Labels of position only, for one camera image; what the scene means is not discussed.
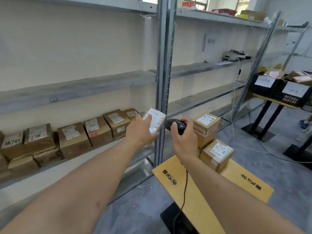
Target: shelf post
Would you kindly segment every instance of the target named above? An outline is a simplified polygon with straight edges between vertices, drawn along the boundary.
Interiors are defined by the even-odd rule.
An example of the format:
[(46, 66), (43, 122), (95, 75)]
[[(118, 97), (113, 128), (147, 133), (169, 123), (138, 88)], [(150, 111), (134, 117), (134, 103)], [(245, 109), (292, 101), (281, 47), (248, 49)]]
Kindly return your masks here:
[[(158, 63), (156, 109), (167, 114), (172, 52), (174, 43), (174, 21), (177, 0), (158, 0)], [(155, 142), (154, 166), (162, 163), (165, 128), (160, 130)]]
[(294, 52), (297, 50), (298, 45), (299, 45), (299, 43), (300, 43), (300, 41), (301, 41), (303, 35), (305, 34), (306, 30), (309, 28), (309, 26), (310, 26), (310, 22), (308, 22), (308, 26), (306, 27), (306, 29), (305, 29), (303, 32), (300, 33), (300, 35), (299, 35), (299, 37), (298, 37), (298, 39), (297, 39), (297, 41), (296, 41), (296, 44), (294, 45), (293, 49), (291, 50), (291, 54), (288, 55), (288, 57), (287, 57), (287, 59), (286, 59), (286, 61), (285, 61), (285, 63), (284, 63), (283, 70), (285, 70), (285, 68), (286, 68), (287, 64), (289, 63), (289, 61), (290, 61), (292, 55), (293, 55)]
[(239, 99), (238, 99), (238, 102), (236, 104), (236, 107), (235, 107), (234, 111), (232, 112), (232, 118), (234, 118), (236, 113), (238, 112), (238, 110), (239, 110), (239, 108), (240, 108), (240, 106), (241, 106), (241, 104), (242, 104), (242, 102), (243, 102), (243, 100), (244, 100), (244, 98), (246, 96), (246, 93), (247, 93), (249, 85), (250, 85), (250, 83), (252, 81), (252, 78), (257, 73), (259, 64), (260, 64), (260, 62), (261, 62), (261, 60), (262, 60), (262, 58), (264, 56), (264, 53), (267, 50), (269, 42), (270, 42), (270, 40), (271, 40), (271, 38), (272, 38), (276, 28), (277, 28), (277, 24), (278, 24), (278, 22), (280, 20), (281, 15), (282, 15), (281, 11), (275, 13), (275, 15), (274, 15), (274, 18), (272, 20), (272, 24), (271, 24), (269, 30), (267, 31), (267, 33), (266, 33), (266, 35), (265, 35), (265, 37), (263, 39), (262, 45), (261, 45), (261, 47), (260, 47), (260, 49), (257, 52), (257, 55), (255, 57), (255, 63), (252, 66), (252, 70), (251, 70), (250, 75), (249, 75), (249, 77), (247, 79), (246, 85), (245, 85), (241, 95), (239, 96)]

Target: window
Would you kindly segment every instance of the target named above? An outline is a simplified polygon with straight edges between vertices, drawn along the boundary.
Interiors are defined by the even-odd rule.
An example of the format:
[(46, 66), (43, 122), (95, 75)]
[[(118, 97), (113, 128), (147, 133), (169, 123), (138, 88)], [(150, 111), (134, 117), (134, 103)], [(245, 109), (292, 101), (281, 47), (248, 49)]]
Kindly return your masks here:
[(238, 0), (236, 5), (236, 11), (239, 15), (241, 11), (247, 10), (250, 0)]
[(207, 1), (208, 0), (184, 0), (184, 1), (194, 1), (195, 5), (196, 5), (196, 8), (198, 10), (205, 11), (206, 8), (207, 8)]

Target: wooden table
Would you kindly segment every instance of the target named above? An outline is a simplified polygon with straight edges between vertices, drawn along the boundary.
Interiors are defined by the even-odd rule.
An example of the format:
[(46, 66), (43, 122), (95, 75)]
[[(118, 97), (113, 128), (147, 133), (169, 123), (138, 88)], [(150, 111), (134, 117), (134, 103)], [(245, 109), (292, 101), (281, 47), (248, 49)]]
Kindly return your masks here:
[[(275, 136), (275, 134), (268, 132), (268, 130), (270, 126), (273, 124), (273, 122), (275, 121), (275, 119), (277, 118), (277, 116), (279, 115), (279, 113), (281, 112), (281, 110), (283, 109), (283, 107), (289, 107), (293, 109), (299, 109), (299, 107), (295, 107), (293, 105), (280, 102), (272, 98), (267, 98), (258, 94), (253, 94), (253, 96), (255, 96), (256, 98), (261, 98), (261, 99), (266, 100), (266, 103), (264, 104), (255, 122), (250, 123), (247, 126), (244, 126), (242, 130), (252, 135), (253, 137), (257, 138), (258, 140), (261, 140), (262, 142), (267, 142), (268, 140), (270, 140), (272, 137)], [(259, 126), (259, 123), (261, 122), (263, 116), (265, 115), (265, 113), (267, 112), (267, 110), (269, 109), (272, 103), (277, 103), (278, 107), (273, 113), (273, 115), (271, 116), (271, 118), (269, 119), (269, 121), (267, 122), (267, 124), (265, 125), (265, 127), (261, 128)]]
[[(153, 169), (154, 175), (181, 208), (186, 181), (186, 170), (176, 156)], [(221, 175), (267, 203), (274, 189), (230, 159)], [(219, 221), (201, 195), (192, 177), (186, 190), (182, 212), (200, 234), (224, 234)]]

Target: barcode scanner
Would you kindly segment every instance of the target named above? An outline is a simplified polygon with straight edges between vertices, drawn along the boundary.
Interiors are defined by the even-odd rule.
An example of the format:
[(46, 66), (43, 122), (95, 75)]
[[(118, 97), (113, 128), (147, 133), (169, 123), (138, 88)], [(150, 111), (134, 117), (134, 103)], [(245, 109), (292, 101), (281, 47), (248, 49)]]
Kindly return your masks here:
[(164, 122), (164, 126), (167, 130), (170, 130), (171, 131), (171, 125), (173, 122), (176, 122), (177, 123), (177, 131), (179, 133), (179, 135), (183, 135), (184, 133), (184, 130), (186, 129), (186, 126), (187, 126), (187, 123), (184, 122), (184, 121), (181, 121), (179, 119), (168, 119), (168, 120), (165, 120)]

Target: floor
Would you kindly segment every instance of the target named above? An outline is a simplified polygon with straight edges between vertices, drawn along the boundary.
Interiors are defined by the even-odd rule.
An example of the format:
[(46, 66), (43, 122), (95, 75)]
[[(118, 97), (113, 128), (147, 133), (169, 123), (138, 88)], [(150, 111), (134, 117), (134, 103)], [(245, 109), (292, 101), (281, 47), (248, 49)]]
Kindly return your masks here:
[[(260, 126), (266, 124), (275, 109), (276, 106), (271, 105)], [(252, 122), (260, 110), (252, 112)], [(284, 108), (269, 130), (276, 136), (263, 143), (263, 146), (272, 154), (288, 159), (282, 153), (290, 144), (299, 144), (295, 141), (302, 134), (298, 121), (307, 116), (308, 113), (302, 110)], [(263, 151), (255, 138), (240, 130), (247, 124), (248, 116), (234, 123), (236, 141), (233, 140), (231, 126), (220, 131), (217, 138), (234, 148), (234, 161), (274, 188), (269, 205), (299, 228), (312, 234), (312, 171), (301, 164), (250, 150)], [(170, 156), (172, 150), (167, 148), (166, 157)], [(150, 177), (111, 203), (100, 217), (94, 233), (169, 233), (159, 215), (172, 202), (156, 177)]]

